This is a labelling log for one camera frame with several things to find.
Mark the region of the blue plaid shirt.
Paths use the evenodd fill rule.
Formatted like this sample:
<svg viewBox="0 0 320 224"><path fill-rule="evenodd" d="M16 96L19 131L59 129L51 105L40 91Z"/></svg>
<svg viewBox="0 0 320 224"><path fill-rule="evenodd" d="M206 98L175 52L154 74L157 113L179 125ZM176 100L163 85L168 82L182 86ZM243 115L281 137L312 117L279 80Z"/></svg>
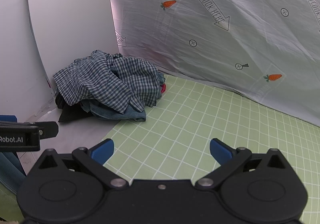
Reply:
<svg viewBox="0 0 320 224"><path fill-rule="evenodd" d="M152 63L101 50L76 59L53 79L69 106L95 100L121 114L128 106L138 112L155 106L163 84L163 74Z"/></svg>

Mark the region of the black garment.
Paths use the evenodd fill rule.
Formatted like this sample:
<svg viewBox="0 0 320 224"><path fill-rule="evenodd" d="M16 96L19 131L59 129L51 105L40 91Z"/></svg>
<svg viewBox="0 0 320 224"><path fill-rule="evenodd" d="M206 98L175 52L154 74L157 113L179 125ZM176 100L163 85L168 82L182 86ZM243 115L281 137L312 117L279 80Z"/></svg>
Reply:
<svg viewBox="0 0 320 224"><path fill-rule="evenodd" d="M67 123L83 118L93 117L91 112L86 112L83 110L81 103L76 103L72 106L69 106L59 91L55 97L55 104L57 105L58 109L62 110L58 120L59 123Z"/></svg>

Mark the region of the green grid mat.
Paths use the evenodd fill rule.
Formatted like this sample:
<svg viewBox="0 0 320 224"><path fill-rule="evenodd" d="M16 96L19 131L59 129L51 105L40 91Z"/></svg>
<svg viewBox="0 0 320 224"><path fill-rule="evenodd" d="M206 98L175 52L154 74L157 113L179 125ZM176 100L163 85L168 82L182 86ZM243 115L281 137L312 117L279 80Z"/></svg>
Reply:
<svg viewBox="0 0 320 224"><path fill-rule="evenodd" d="M94 117L60 124L57 137L41 149L69 153L114 141L105 167L125 180L198 180L219 164L209 143L218 138L233 148L265 153L279 149L308 191L302 221L319 223L319 127L219 88L174 76L146 121L102 121Z"/></svg>

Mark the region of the blue denim garment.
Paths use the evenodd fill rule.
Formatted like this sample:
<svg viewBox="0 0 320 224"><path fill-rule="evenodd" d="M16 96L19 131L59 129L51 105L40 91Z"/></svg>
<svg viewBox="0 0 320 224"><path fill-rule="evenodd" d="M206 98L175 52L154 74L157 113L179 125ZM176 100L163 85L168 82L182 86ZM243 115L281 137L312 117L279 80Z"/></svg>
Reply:
<svg viewBox="0 0 320 224"><path fill-rule="evenodd" d="M102 75L86 73L79 83L88 92L81 100L84 111L105 120L146 120L145 107L154 107L165 84L163 73L155 68L130 68L103 71Z"/></svg>

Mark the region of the red garment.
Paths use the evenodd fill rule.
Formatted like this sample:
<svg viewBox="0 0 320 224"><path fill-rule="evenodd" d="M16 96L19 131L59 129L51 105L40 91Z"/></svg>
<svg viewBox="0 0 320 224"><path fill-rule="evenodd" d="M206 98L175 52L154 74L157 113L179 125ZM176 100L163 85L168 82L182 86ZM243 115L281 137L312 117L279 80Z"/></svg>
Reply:
<svg viewBox="0 0 320 224"><path fill-rule="evenodd" d="M161 86L160 86L160 91L161 91L161 94L163 94L165 91L166 91L166 84L162 84Z"/></svg>

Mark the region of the white curved board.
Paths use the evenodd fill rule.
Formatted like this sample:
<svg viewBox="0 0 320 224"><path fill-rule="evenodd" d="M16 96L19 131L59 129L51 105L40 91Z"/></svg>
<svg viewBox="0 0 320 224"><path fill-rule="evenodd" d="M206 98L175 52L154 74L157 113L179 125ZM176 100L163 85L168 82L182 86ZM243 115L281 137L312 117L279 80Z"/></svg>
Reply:
<svg viewBox="0 0 320 224"><path fill-rule="evenodd" d="M31 25L51 85L53 74L94 50L119 51L110 0L28 0Z"/></svg>

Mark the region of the white printed carrot sheet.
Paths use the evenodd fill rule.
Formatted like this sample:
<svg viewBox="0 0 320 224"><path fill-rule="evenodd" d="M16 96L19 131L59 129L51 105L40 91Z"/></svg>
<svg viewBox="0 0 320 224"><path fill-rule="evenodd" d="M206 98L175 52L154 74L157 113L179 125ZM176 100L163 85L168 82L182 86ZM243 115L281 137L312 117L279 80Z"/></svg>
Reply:
<svg viewBox="0 0 320 224"><path fill-rule="evenodd" d="M111 0L120 51L319 125L319 0Z"/></svg>

